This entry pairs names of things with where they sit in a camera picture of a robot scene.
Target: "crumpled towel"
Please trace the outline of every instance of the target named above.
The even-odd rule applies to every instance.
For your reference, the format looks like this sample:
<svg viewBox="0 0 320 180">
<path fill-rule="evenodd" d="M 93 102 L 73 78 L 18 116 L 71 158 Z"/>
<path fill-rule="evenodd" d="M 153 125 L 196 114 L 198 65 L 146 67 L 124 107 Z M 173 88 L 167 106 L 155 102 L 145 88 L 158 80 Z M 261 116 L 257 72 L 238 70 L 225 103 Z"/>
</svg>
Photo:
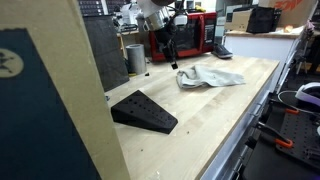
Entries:
<svg viewBox="0 0 320 180">
<path fill-rule="evenodd" d="M 201 65 L 195 65 L 189 69 L 179 70 L 177 83 L 180 88 L 195 88 L 198 86 L 230 86 L 244 84 L 244 78 L 240 74 L 210 69 Z"/>
</svg>

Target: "microwave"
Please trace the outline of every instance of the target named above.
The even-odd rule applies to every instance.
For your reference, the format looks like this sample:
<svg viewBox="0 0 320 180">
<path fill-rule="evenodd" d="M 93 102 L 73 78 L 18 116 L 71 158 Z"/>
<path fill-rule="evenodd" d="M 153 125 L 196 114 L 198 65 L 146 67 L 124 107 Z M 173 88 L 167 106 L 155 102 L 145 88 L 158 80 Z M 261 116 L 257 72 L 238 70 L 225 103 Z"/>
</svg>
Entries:
<svg viewBox="0 0 320 180">
<path fill-rule="evenodd" d="M 209 13 L 189 13 L 188 23 L 178 27 L 173 40 L 177 47 L 177 57 L 188 57 L 213 51 L 217 15 Z M 158 44 L 153 32 L 149 32 L 152 61 L 165 61 L 162 44 Z"/>
</svg>

